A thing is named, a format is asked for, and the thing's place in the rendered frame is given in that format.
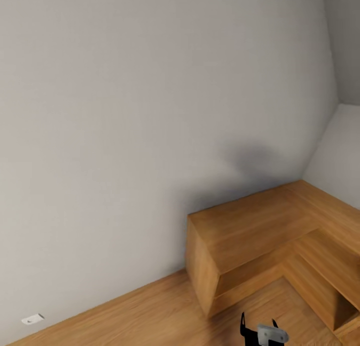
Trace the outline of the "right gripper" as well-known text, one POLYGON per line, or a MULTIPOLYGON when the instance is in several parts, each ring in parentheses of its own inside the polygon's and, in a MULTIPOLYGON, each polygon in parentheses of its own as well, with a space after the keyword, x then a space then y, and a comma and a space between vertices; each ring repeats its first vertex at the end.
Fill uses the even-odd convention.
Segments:
MULTIPOLYGON (((243 337, 245 337, 245 346, 260 346, 258 339, 258 332, 246 328, 244 317, 245 315, 243 312, 241 317, 241 324, 240 324, 240 334, 243 337)), ((273 321, 273 328, 275 327, 279 329, 276 321, 274 319, 272 321, 273 321)), ((269 340, 268 346, 283 346, 283 345, 281 342, 275 340, 269 340)))

